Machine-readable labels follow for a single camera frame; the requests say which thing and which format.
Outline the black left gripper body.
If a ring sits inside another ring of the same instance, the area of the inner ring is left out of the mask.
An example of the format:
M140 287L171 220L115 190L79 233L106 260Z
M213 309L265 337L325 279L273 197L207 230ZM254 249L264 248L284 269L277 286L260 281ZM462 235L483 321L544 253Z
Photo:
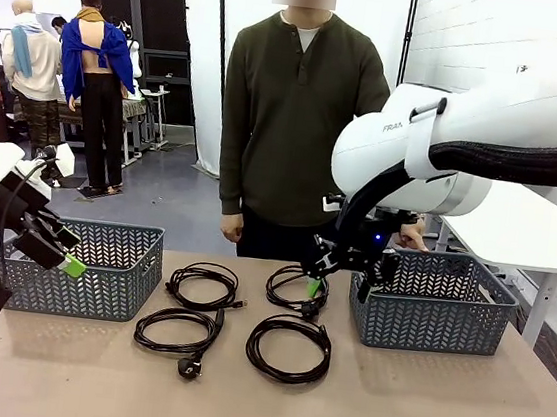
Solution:
M42 179L23 182L20 174L11 171L0 182L0 229L47 240L49 229L42 213L51 213L46 207L51 196L51 187Z

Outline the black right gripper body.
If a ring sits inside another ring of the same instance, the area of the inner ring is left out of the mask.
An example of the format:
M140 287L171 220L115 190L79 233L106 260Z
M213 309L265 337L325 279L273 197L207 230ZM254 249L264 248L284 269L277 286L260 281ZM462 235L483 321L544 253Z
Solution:
M344 209L337 221L337 238L334 241L339 263L337 270L363 272L384 250L391 249L392 236L410 221L410 216L384 213L358 218Z

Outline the person's left hand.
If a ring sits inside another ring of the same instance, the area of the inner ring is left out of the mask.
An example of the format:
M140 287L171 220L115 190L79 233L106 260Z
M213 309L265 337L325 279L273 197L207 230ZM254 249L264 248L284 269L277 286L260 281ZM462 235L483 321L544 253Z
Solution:
M425 226L425 222L419 219L414 224L409 223L402 225L398 233L397 244L402 248L414 249L426 253L430 252L423 238Z

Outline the person's right hand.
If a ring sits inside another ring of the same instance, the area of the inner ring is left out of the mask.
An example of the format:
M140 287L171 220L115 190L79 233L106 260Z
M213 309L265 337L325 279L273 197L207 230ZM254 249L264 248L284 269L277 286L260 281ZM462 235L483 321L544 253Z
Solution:
M225 239L233 244L237 244L241 240L243 224L244 220L241 213L224 214L221 216L220 230Z

